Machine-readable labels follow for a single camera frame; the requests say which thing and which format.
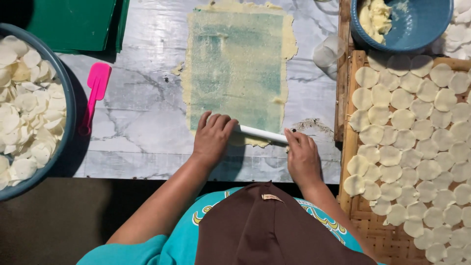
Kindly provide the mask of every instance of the dough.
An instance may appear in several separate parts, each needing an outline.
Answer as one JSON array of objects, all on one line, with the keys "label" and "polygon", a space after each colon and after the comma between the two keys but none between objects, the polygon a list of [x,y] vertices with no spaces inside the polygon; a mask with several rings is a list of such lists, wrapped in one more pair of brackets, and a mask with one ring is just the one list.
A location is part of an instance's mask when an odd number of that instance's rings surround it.
[{"label": "dough", "polygon": [[430,71],[430,79],[439,87],[446,87],[455,73],[446,64],[438,64]]},{"label": "dough", "polygon": [[366,171],[368,170],[368,159],[364,156],[356,155],[350,159],[349,163],[347,164],[347,171],[350,175],[358,175],[362,177],[365,175]]},{"label": "dough", "polygon": [[376,164],[380,161],[380,151],[378,145],[364,144],[358,148],[357,155],[364,156],[371,164]]},{"label": "dough", "polygon": [[401,196],[401,185],[397,182],[383,183],[380,187],[381,199],[383,200],[395,200]]},{"label": "dough", "polygon": [[378,84],[387,87],[389,91],[393,91],[399,86],[399,77],[391,74],[388,69],[383,69],[379,72]]},{"label": "dough", "polygon": [[454,247],[462,248],[470,243],[471,238],[469,237],[468,230],[466,227],[456,229],[451,232],[450,245]]},{"label": "dough", "polygon": [[411,72],[418,77],[430,74],[432,66],[433,59],[428,55],[417,55],[411,60]]},{"label": "dough", "polygon": [[343,189],[350,197],[365,192],[365,180],[359,175],[352,175],[343,182]]},{"label": "dough", "polygon": [[379,74],[369,67],[360,67],[355,73],[357,83],[363,88],[372,88],[378,83]]},{"label": "dough", "polygon": [[442,225],[432,229],[433,242],[439,244],[446,244],[451,238],[451,227],[449,225]]},{"label": "dough", "polygon": [[397,76],[403,76],[409,72],[411,59],[404,54],[395,54],[388,60],[388,70]]},{"label": "dough", "polygon": [[432,183],[435,185],[437,190],[448,190],[448,187],[452,182],[453,175],[448,171],[443,171],[436,179],[432,180]]},{"label": "dough", "polygon": [[415,189],[420,194],[419,200],[421,202],[431,202],[435,199],[438,192],[437,188],[435,188],[435,184],[430,181],[422,181]]},{"label": "dough", "polygon": [[393,183],[402,176],[402,168],[399,165],[396,166],[380,166],[381,181],[386,183]]},{"label": "dough", "polygon": [[409,219],[422,220],[426,211],[427,207],[420,201],[407,206],[407,215],[409,216]]},{"label": "dough", "polygon": [[417,140],[428,139],[433,133],[432,122],[430,120],[418,120],[412,125],[412,132]]},{"label": "dough", "polygon": [[433,233],[432,230],[424,228],[423,235],[414,238],[414,245],[417,249],[428,249],[432,245]]},{"label": "dough", "polygon": [[455,158],[455,163],[465,162],[471,152],[465,142],[456,142],[450,147],[450,154]]},{"label": "dough", "polygon": [[368,110],[368,119],[371,124],[386,125],[390,116],[391,112],[388,107],[373,106]]},{"label": "dough", "polygon": [[439,151],[446,151],[456,142],[453,134],[445,129],[437,129],[431,139],[437,144]]},{"label": "dough", "polygon": [[455,188],[453,193],[456,196],[456,204],[465,205],[471,202],[471,185],[460,184]]},{"label": "dough", "polygon": [[404,222],[404,232],[413,238],[423,235],[422,219],[409,219]]},{"label": "dough", "polygon": [[463,220],[463,225],[466,227],[471,227],[471,206],[464,207],[461,212],[461,219]]},{"label": "dough", "polygon": [[443,210],[430,207],[425,211],[423,222],[431,228],[440,227],[443,224]]},{"label": "dough", "polygon": [[399,165],[402,152],[393,146],[383,146],[380,148],[380,163],[385,166]]},{"label": "dough", "polygon": [[433,103],[425,102],[421,99],[414,99],[411,103],[410,110],[415,114],[415,116],[417,116],[417,119],[423,120],[432,114]]},{"label": "dough", "polygon": [[402,187],[401,195],[396,199],[396,202],[402,206],[409,206],[414,204],[419,198],[419,193],[412,186]]},{"label": "dough", "polygon": [[435,263],[447,256],[447,250],[444,245],[434,243],[425,250],[425,257],[428,261]]},{"label": "dough", "polygon": [[376,71],[381,71],[386,69],[386,64],[388,63],[390,55],[384,52],[370,50],[368,52],[368,63],[370,67]]},{"label": "dough", "polygon": [[393,146],[401,151],[413,148],[415,146],[415,134],[411,130],[399,130],[398,138]]},{"label": "dough", "polygon": [[434,159],[441,167],[443,171],[448,171],[455,164],[455,158],[448,152],[440,152]]},{"label": "dough", "polygon": [[457,122],[450,127],[450,132],[457,141],[466,141],[471,133],[471,126],[468,122]]},{"label": "dough", "polygon": [[396,110],[391,116],[391,124],[397,129],[410,129],[414,124],[415,115],[408,109]]},{"label": "dough", "polygon": [[417,89],[417,97],[425,102],[432,102],[435,100],[437,93],[439,92],[439,87],[430,79],[425,78]]},{"label": "dough", "polygon": [[389,107],[391,92],[389,92],[387,87],[377,84],[371,89],[371,99],[374,106]]},{"label": "dough", "polygon": [[441,89],[433,104],[439,111],[450,111],[457,103],[458,99],[455,96],[455,92],[448,88]]},{"label": "dough", "polygon": [[463,182],[470,177],[471,164],[468,162],[456,163],[450,170],[454,182]]},{"label": "dough", "polygon": [[368,170],[366,171],[363,178],[365,180],[377,181],[380,179],[380,177],[381,177],[380,168],[375,164],[369,164]]},{"label": "dough", "polygon": [[464,257],[463,250],[458,247],[449,246],[447,248],[447,257],[443,258],[445,264],[457,264]]},{"label": "dough", "polygon": [[419,181],[419,177],[417,176],[417,172],[413,168],[410,168],[410,167],[402,168],[402,175],[398,179],[398,182],[399,184],[401,184],[401,186],[403,187],[414,186],[417,183],[417,181]]},{"label": "dough", "polygon": [[368,110],[373,105],[371,101],[371,90],[367,88],[357,88],[352,95],[353,105],[357,109]]},{"label": "dough", "polygon": [[465,122],[471,117],[471,107],[468,103],[460,102],[451,109],[451,122]]},{"label": "dough", "polygon": [[456,196],[451,190],[439,190],[432,204],[438,209],[445,210],[449,205],[456,202]]},{"label": "dough", "polygon": [[371,180],[365,180],[365,192],[361,195],[367,200],[376,200],[381,197],[380,186]]},{"label": "dough", "polygon": [[456,72],[450,79],[450,84],[448,85],[448,88],[453,90],[455,94],[462,94],[468,90],[470,83],[471,81],[467,74]]},{"label": "dough", "polygon": [[[257,19],[260,16],[266,19],[266,23],[260,23]],[[241,4],[236,1],[218,1],[213,5],[201,5],[188,14],[188,47],[185,69],[180,76],[182,97],[187,105],[187,126],[193,134],[204,111],[202,106],[214,106],[213,113],[228,114],[250,127],[271,132],[280,130],[284,117],[284,104],[272,100],[276,97],[285,103],[288,98],[286,62],[298,51],[292,29],[293,20],[294,18],[281,7],[271,4]],[[214,36],[217,33],[215,30],[221,28],[231,29],[227,31],[228,38]],[[252,43],[240,42],[240,38],[247,35],[248,28],[252,34],[264,36],[263,39]],[[208,41],[208,35],[211,34],[213,41]],[[224,41],[224,49],[220,49],[219,45],[214,46],[214,41]],[[267,43],[278,43],[278,45],[267,45]],[[211,49],[216,49],[218,52],[204,52]],[[213,87],[209,95],[208,79],[193,78],[209,76],[210,80],[215,74],[220,75],[218,80],[222,83]],[[268,114],[253,119],[254,113]],[[240,137],[240,142],[234,138],[232,140],[231,144],[234,145],[268,145],[266,140],[246,135]]]},{"label": "dough", "polygon": [[439,146],[434,140],[429,138],[418,141],[415,150],[423,154],[423,159],[434,159],[439,152]]},{"label": "dough", "polygon": [[446,224],[453,226],[461,222],[461,208],[450,205],[443,211],[443,220]]},{"label": "dough", "polygon": [[395,204],[391,206],[391,212],[386,216],[383,225],[392,224],[393,226],[398,226],[405,222],[407,219],[406,208],[400,204]]},{"label": "dough", "polygon": [[409,108],[414,100],[414,95],[402,88],[394,90],[391,94],[391,106],[395,109]]},{"label": "dough", "polygon": [[379,144],[384,134],[383,126],[368,125],[365,127],[358,136],[364,144]]},{"label": "dough", "polygon": [[405,168],[405,167],[416,168],[419,165],[422,157],[423,157],[423,153],[415,149],[404,150],[402,152],[402,157],[401,157],[401,161],[399,162],[399,165],[402,168]]},{"label": "dough", "polygon": [[390,125],[385,125],[383,138],[381,139],[380,145],[382,146],[391,145],[394,142],[396,142],[397,138],[398,138],[398,131]]},{"label": "dough", "polygon": [[350,126],[356,132],[361,132],[368,125],[370,125],[370,120],[368,119],[368,111],[366,110],[356,110],[349,121]]},{"label": "dough", "polygon": [[435,160],[420,161],[416,171],[421,180],[432,180],[442,172],[440,165]]},{"label": "dough", "polygon": [[376,203],[371,206],[371,211],[376,215],[387,215],[392,210],[391,202],[381,198],[376,200]]},{"label": "dough", "polygon": [[361,27],[373,40],[385,44],[383,34],[391,29],[390,7],[382,0],[363,1],[358,5],[358,20]]},{"label": "dough", "polygon": [[443,112],[439,111],[438,109],[433,109],[432,114],[430,114],[430,120],[432,121],[432,125],[435,128],[444,129],[450,125],[451,122],[451,112]]},{"label": "dough", "polygon": [[414,75],[411,72],[408,72],[400,78],[401,87],[409,93],[417,93],[417,89],[419,88],[419,84],[421,82],[422,78]]}]

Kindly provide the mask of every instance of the blue bowl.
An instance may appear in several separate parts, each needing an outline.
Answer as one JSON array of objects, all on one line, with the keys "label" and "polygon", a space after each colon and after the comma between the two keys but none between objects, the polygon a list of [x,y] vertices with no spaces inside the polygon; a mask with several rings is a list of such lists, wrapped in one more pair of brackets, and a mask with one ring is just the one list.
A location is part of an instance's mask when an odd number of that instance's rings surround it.
[{"label": "blue bowl", "polygon": [[386,0],[393,7],[398,19],[392,17],[392,28],[387,35],[386,45],[373,40],[358,20],[357,6],[363,0],[351,0],[350,30],[352,37],[364,49],[375,48],[389,53],[410,52],[424,48],[438,39],[450,24],[453,14],[453,0],[410,0],[407,12],[397,10],[395,4],[405,0]]},{"label": "blue bowl", "polygon": [[64,150],[64,147],[73,137],[73,133],[75,131],[75,96],[73,94],[69,75],[65,71],[64,66],[55,53],[52,52],[44,42],[26,30],[6,23],[0,23],[0,35],[13,35],[20,40],[27,42],[29,45],[35,48],[39,54],[41,54],[41,57],[44,60],[51,62],[52,66],[57,71],[57,76],[61,80],[62,86],[64,87],[65,101],[67,103],[67,117],[65,118],[64,135],[56,153],[51,157],[49,162],[43,168],[38,169],[30,179],[20,182],[15,187],[6,187],[5,189],[0,190],[0,201],[2,201],[23,194],[24,192],[35,187],[37,184],[41,183],[46,178],[47,172],[57,161],[62,151]]}]

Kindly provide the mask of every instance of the person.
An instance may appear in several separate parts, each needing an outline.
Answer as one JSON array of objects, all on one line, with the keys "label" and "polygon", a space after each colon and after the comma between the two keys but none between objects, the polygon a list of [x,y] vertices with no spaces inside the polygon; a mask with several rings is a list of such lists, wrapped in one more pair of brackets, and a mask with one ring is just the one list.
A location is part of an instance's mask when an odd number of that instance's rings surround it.
[{"label": "person", "polygon": [[300,132],[284,130],[288,171],[304,199],[270,182],[197,198],[238,124],[210,115],[199,120],[188,161],[78,265],[377,264],[322,181],[316,143]]}]

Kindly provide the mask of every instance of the marble pattern surface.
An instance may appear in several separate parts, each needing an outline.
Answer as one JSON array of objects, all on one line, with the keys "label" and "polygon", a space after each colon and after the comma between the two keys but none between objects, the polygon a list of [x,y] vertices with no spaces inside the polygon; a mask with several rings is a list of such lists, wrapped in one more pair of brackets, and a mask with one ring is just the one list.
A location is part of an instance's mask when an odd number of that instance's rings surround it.
[{"label": "marble pattern surface", "polygon": [[[283,127],[310,135],[318,145],[325,182],[339,183],[341,153],[333,141],[336,67],[319,69],[311,60],[316,45],[337,35],[338,0],[272,2],[294,16],[299,47],[287,62]],[[206,3],[131,0],[123,50],[112,64],[105,98],[97,103],[88,151],[75,177],[168,179],[189,158],[194,138],[185,125],[180,78],[170,71],[185,60],[187,13]],[[88,96],[88,71],[100,60],[59,57]],[[286,158],[281,146],[230,147],[210,180],[292,182]]]}]

